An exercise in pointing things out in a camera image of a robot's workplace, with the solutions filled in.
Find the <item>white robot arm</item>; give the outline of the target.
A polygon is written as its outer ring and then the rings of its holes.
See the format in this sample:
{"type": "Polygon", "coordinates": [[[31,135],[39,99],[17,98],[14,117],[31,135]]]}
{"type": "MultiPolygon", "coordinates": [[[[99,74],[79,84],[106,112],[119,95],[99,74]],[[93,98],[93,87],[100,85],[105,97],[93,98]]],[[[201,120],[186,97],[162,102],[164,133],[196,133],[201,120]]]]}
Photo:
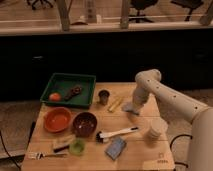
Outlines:
{"type": "Polygon", "coordinates": [[[157,69],[137,73],[135,81],[133,112],[139,113],[150,93],[173,107],[192,125],[186,171],[213,171],[213,107],[163,85],[157,69]]]}

